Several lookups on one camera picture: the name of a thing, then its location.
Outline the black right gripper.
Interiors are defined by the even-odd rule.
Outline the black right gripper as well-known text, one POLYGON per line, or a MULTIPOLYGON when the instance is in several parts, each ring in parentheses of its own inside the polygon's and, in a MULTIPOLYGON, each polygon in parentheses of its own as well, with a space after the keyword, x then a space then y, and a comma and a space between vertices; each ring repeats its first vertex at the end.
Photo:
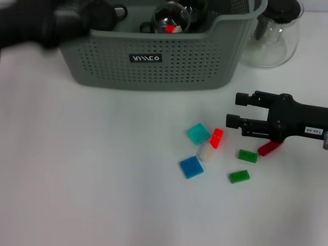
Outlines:
POLYGON ((269 108, 269 123, 227 114, 226 127, 241 128, 242 136, 269 136, 274 142, 284 142, 290 136, 324 140, 327 132, 327 108, 298 103, 289 94, 237 93, 235 104, 269 108))

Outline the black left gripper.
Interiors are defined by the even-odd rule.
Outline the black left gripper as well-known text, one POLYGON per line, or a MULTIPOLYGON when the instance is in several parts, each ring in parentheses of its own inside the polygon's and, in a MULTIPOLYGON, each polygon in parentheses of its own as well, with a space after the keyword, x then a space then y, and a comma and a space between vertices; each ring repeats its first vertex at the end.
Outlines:
POLYGON ((62 43, 88 36, 90 30, 54 31, 54 13, 80 13, 87 4, 87 0, 15 1, 1 8, 1 48, 26 42, 57 48, 62 43))

